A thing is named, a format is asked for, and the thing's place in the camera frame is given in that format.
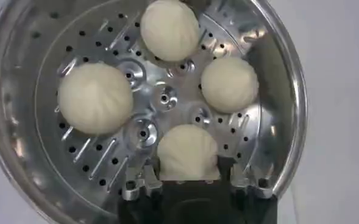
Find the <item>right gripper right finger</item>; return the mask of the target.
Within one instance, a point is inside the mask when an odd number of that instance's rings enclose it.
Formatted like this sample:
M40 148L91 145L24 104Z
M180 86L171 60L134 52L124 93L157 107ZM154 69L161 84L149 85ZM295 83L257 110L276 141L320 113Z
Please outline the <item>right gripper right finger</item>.
M242 190L262 199L274 196L272 188L258 184L258 179L250 167L244 167L232 157L218 156L218 169L221 180L228 183L231 190Z

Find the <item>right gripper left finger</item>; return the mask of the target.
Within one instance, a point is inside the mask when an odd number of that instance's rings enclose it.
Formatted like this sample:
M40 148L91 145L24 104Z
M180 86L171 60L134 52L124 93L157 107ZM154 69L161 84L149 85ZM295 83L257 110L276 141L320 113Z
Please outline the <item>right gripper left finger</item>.
M161 195L163 183L159 180L158 159L148 158L144 161L132 161L126 166L122 186L122 198L125 201L136 201L144 192L149 198Z

